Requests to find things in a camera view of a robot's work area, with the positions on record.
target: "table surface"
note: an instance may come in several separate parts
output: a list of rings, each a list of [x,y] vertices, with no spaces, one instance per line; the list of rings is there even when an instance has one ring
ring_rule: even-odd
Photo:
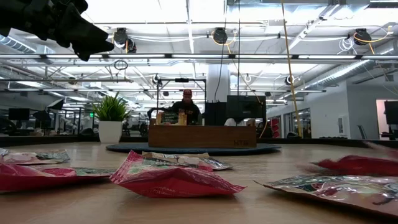
[[[230,197],[147,198],[112,183],[79,185],[0,195],[0,223],[396,223],[352,208],[329,205],[257,185],[301,174],[299,162],[337,159],[348,154],[381,156],[371,149],[286,144],[281,152],[224,156],[233,170],[217,172],[233,184],[248,186]],[[71,161],[61,166],[117,168],[127,154],[104,144],[79,142],[10,147],[18,151],[66,149]]]

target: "wooden crate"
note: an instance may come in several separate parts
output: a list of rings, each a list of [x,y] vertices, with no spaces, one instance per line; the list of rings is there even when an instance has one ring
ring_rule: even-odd
[[[249,126],[164,126],[149,128],[151,147],[256,147],[256,128]]]

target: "computer monitor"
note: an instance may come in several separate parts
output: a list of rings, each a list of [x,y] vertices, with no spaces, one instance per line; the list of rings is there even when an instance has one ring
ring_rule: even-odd
[[[387,124],[398,124],[398,101],[385,101],[384,107]]]
[[[9,108],[8,119],[11,121],[28,121],[30,109],[28,108]]]
[[[266,97],[227,96],[226,115],[227,118],[263,118],[266,115]]]

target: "potted plant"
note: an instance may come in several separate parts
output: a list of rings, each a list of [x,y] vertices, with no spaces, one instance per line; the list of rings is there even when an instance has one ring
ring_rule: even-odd
[[[101,143],[119,143],[122,136],[122,121],[130,111],[122,98],[105,96],[99,105],[94,105],[95,116],[99,119],[99,139]]]

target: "red cap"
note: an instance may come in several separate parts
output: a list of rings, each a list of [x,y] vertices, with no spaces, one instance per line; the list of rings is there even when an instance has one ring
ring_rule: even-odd
[[[184,90],[183,95],[192,96],[192,90]]]

